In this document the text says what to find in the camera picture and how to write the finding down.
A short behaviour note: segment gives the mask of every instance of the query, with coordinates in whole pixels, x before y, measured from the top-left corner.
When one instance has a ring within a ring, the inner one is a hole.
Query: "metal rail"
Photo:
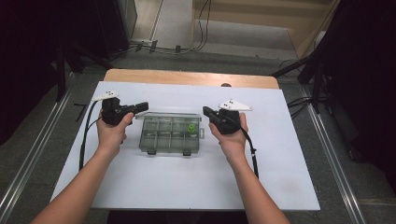
[[[310,97],[311,95],[307,87],[302,86],[302,88],[303,95],[306,97]],[[344,169],[337,158],[334,148],[332,147],[332,141],[329,135],[327,135],[320,114],[317,114],[315,112],[315,109],[312,105],[308,107],[308,111],[312,121],[314,122],[319,140],[323,145],[324,152],[332,169],[332,174],[334,175],[335,182],[337,183],[341,196],[343,197],[343,201],[346,205],[346,210],[349,213],[352,223],[365,224],[366,221],[359,206],[359,202],[355,197],[352,187],[350,187],[349,182],[347,181],[347,176],[344,173]]]
[[[44,126],[41,128],[37,139],[33,143],[28,155],[26,156],[20,170],[15,175],[11,184],[8,186],[6,193],[0,203],[0,224],[6,224],[17,200],[20,198],[21,193],[29,179],[30,174],[33,172],[41,153],[47,141],[52,134],[52,131],[58,122],[59,117],[64,111],[64,107],[69,99],[70,92],[77,81],[76,76],[71,73],[68,79],[68,90],[60,102],[55,103],[49,117],[47,118]]]

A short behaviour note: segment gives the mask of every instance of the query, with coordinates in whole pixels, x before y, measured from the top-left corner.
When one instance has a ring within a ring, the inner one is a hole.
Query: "green object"
[[[189,128],[187,129],[187,132],[189,132],[189,133],[195,132],[195,125],[194,124],[189,124]]]

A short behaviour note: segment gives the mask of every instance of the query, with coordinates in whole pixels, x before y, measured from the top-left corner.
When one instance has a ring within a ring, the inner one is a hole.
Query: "white table surface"
[[[148,210],[239,210],[243,209],[233,172],[217,139],[210,133],[202,107],[216,109],[235,99],[251,105],[247,114],[248,133],[257,148],[260,181],[282,210],[319,210],[318,199],[307,171],[299,141],[281,90],[224,88],[187,85],[99,82],[92,96],[114,90],[122,105],[148,102],[151,112],[194,113],[202,117],[205,139],[198,154],[157,153],[149,156],[139,149],[142,119],[126,129],[128,138],[111,163],[92,207]],[[100,103],[92,113],[97,118]],[[78,173],[83,120],[64,165],[52,199]],[[96,126],[92,125],[85,153],[87,161],[96,150]],[[251,156],[247,143],[247,158]]]

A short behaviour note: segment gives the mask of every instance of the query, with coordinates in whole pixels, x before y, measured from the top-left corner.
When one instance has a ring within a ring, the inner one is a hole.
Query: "forearm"
[[[102,155],[93,156],[33,223],[83,223],[110,163]]]
[[[246,158],[230,161],[230,164],[245,206],[248,222],[250,224],[289,223],[254,175]]]

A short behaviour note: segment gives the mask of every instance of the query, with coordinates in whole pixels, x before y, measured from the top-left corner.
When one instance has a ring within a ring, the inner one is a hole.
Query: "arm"
[[[242,128],[248,131],[245,114],[241,113],[239,117]],[[209,127],[212,134],[219,140],[221,149],[233,169],[248,222],[250,224],[289,223],[257,176],[250,169],[245,156],[246,138],[242,132],[238,131],[233,134],[222,135],[213,123],[209,123]]]
[[[106,170],[126,139],[125,128],[134,115],[127,114],[118,126],[97,121],[99,146],[70,184],[41,211],[32,223],[83,223]]]

